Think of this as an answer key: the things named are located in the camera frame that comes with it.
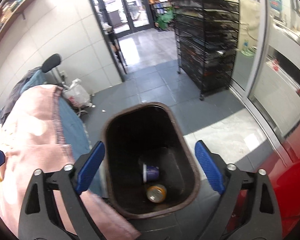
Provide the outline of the white purple yogurt cup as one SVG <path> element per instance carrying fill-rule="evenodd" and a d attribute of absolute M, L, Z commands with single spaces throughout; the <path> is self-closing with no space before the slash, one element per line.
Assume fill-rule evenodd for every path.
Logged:
<path fill-rule="evenodd" d="M 159 168 L 143 163 L 142 165 L 142 178 L 143 182 L 157 180 L 159 178 Z"/>

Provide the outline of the dark brown trash bin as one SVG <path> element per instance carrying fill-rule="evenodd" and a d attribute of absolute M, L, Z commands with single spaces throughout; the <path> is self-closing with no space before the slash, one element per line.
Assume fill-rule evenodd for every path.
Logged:
<path fill-rule="evenodd" d="M 108 197 L 123 217 L 146 219 L 179 211 L 199 193 L 200 173 L 179 125 L 168 106 L 142 103 L 112 116 L 102 142 Z M 159 168 L 157 180 L 143 182 L 142 165 Z M 147 189 L 166 187 L 161 203 L 147 198 Z"/>

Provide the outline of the pink polka dot blanket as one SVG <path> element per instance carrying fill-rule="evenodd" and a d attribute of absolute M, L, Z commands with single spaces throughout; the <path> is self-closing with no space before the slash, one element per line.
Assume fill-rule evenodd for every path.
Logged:
<path fill-rule="evenodd" d="M 70 119 L 74 143 L 66 141 L 60 98 L 61 89 L 56 85 L 32 87 L 23 92 L 0 127 L 0 150 L 6 157 L 0 167 L 0 219 L 17 238 L 21 206 L 33 172 L 36 169 L 45 173 L 59 171 L 93 148 L 76 116 Z M 61 193 L 54 191 L 53 194 L 65 229 L 74 233 Z M 80 197 L 104 239 L 139 237 L 138 230 L 101 197 L 89 189 Z"/>

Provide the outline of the grey blue massage bed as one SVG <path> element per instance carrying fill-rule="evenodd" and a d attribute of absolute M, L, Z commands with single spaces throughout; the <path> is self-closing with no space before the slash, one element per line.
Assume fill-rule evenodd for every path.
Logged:
<path fill-rule="evenodd" d="M 0 114 L 0 123 L 3 125 L 21 94 L 31 87 L 43 85 L 46 82 L 45 74 L 41 67 L 28 70 L 11 90 Z"/>

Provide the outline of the white plastic bag on floor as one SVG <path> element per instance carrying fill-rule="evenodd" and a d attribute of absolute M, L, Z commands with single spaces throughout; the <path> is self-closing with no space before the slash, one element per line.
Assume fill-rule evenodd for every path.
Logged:
<path fill-rule="evenodd" d="M 63 89 L 63 96 L 77 108 L 91 107 L 93 105 L 90 95 L 81 85 L 80 79 L 75 79 L 70 86 L 65 86 Z"/>

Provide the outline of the black round stool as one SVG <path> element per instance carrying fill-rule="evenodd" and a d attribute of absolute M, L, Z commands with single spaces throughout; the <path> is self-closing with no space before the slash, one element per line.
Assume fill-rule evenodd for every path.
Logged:
<path fill-rule="evenodd" d="M 59 54 L 53 54 L 51 55 L 48 59 L 46 59 L 42 66 L 41 66 L 41 70 L 43 73 L 47 73 L 49 71 L 51 71 L 53 68 L 56 68 L 57 66 L 59 66 L 61 64 L 61 56 Z"/>

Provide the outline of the glass double door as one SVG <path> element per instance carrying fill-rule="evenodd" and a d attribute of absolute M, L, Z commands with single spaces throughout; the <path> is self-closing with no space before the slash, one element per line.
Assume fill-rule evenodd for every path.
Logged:
<path fill-rule="evenodd" d="M 119 38 L 154 28 L 149 0 L 98 0 L 98 6 Z"/>

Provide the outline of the black metal drawer rack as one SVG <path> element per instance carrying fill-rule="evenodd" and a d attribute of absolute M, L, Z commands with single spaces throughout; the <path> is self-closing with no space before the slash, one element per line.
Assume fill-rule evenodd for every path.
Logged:
<path fill-rule="evenodd" d="M 239 0 L 171 0 L 178 72 L 200 91 L 200 100 L 229 89 L 237 55 Z"/>

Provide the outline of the green potted plant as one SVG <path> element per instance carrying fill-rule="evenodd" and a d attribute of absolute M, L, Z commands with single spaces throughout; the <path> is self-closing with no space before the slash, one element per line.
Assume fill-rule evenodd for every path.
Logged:
<path fill-rule="evenodd" d="M 155 27 L 162 31 L 171 30 L 173 28 L 173 19 L 174 19 L 173 11 L 168 10 L 163 14 L 159 14 L 157 16 L 157 20 L 155 21 Z"/>

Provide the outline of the lower wooden wall shelf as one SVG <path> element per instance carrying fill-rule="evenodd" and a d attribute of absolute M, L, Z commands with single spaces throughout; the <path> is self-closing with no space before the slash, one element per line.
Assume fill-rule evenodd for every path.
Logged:
<path fill-rule="evenodd" d="M 35 0 L 15 0 L 5 7 L 4 15 L 0 19 L 0 42 L 15 20 L 21 15 L 25 19 L 24 10 Z"/>

